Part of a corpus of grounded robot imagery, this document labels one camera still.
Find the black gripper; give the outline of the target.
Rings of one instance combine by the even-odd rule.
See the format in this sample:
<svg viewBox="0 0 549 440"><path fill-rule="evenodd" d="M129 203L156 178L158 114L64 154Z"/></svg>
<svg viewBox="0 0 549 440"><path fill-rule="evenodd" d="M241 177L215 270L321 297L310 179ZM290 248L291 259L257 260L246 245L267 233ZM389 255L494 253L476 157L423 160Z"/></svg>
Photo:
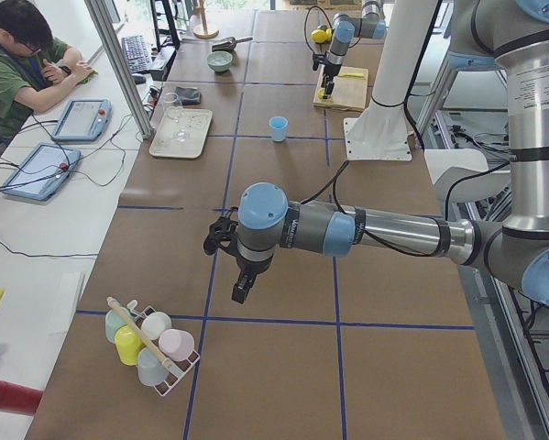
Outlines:
<svg viewBox="0 0 549 440"><path fill-rule="evenodd" d="M240 274L232 289L232 300L236 303L244 303L257 275L269 268L274 255L274 246L268 243L262 248L252 248L238 237L236 252L236 264Z"/></svg>
<svg viewBox="0 0 549 440"><path fill-rule="evenodd" d="M322 97L330 98L332 96L335 83L334 78L339 73L339 65L329 60L324 62L324 73L322 83Z"/></svg>

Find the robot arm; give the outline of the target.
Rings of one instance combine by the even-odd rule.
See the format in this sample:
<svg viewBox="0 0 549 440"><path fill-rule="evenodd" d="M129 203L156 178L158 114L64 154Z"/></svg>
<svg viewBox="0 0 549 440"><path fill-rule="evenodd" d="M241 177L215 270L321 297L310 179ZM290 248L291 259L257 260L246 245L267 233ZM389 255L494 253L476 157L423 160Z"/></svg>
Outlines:
<svg viewBox="0 0 549 440"><path fill-rule="evenodd" d="M512 206L503 221L448 221L394 212L410 197L415 159L404 135L404 106L438 10L435 1L399 1L390 24L381 2L362 19L337 18L330 49L314 57L324 87L339 72L352 39L384 38L368 108L346 122L346 154L370 160L366 196L379 209L309 199L290 201L259 182L241 195L229 254L240 269L232 297L243 302L276 248L343 257L353 246L385 247L414 257L447 257L549 306L549 1L457 1L448 60L460 70L501 68L507 76Z"/></svg>
<svg viewBox="0 0 549 440"><path fill-rule="evenodd" d="M335 15L332 23L332 39L328 50L319 60L314 60L323 66L321 88L323 99L331 97L335 87L334 79L339 74L344 57L352 39L383 39L386 34L386 21L383 11L383 1L363 1L361 17L351 17L344 13Z"/></svg>

